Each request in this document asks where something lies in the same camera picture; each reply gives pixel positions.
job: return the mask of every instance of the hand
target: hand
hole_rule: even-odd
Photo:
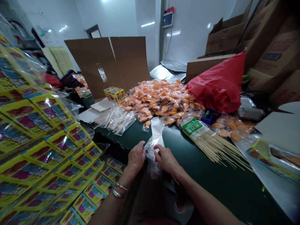
[[[154,153],[155,162],[157,162],[166,172],[174,176],[174,172],[180,168],[180,165],[173,156],[171,150],[161,146],[160,144],[154,146],[154,149],[159,149],[159,152]]]
[[[128,165],[127,169],[136,176],[141,170],[146,156],[146,150],[143,145],[144,141],[140,141],[134,148],[130,151],[128,155]]]

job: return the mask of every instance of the yellow box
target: yellow box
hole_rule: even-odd
[[[110,100],[112,102],[120,103],[122,101],[121,94],[116,89],[107,88],[107,89],[104,89],[104,93],[105,93],[106,97],[108,98],[108,100]]]
[[[0,108],[0,112],[35,136],[51,130],[54,125],[28,99]]]
[[[0,149],[4,152],[16,149],[34,137],[34,135],[2,114],[0,114],[0,135]]]
[[[41,163],[34,162],[22,155],[18,155],[0,166],[0,176],[17,181],[35,184],[47,175],[50,169]]]
[[[63,129],[72,124],[74,119],[66,112],[64,104],[54,94],[43,94],[31,98],[30,101],[55,125]]]

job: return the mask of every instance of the cardboard flap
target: cardboard flap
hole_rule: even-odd
[[[111,37],[116,60],[146,58],[146,37]]]

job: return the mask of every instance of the cardboard box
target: cardboard box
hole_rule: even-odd
[[[299,31],[291,31],[275,36],[253,69],[272,77],[299,69],[299,35]]]
[[[252,1],[249,3],[245,12],[239,16],[223,21],[223,18],[213,26],[208,35],[205,54],[213,54],[234,49],[243,33],[245,22],[248,18]]]
[[[263,91],[268,94],[272,94],[289,75],[280,74],[272,77],[252,68],[246,74],[252,76],[248,86],[250,91]]]
[[[274,109],[285,103],[298,101],[300,101],[300,70],[292,73],[270,97]]]
[[[188,83],[191,79],[198,76],[199,74],[207,71],[208,69],[214,67],[215,65],[223,62],[235,54],[212,56],[207,58],[200,58],[187,63],[187,75],[185,77],[185,83]]]
[[[248,71],[256,63],[287,17],[282,2],[275,0],[252,18],[237,47],[237,53],[247,47],[245,71]]]
[[[104,89],[125,91],[149,80],[145,37],[108,37],[66,40],[94,99],[105,97]]]

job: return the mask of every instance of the open cardboard box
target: open cardboard box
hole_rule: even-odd
[[[94,99],[105,97],[104,89],[108,87],[128,91],[138,82],[149,80],[145,37],[102,37],[65,43]]]

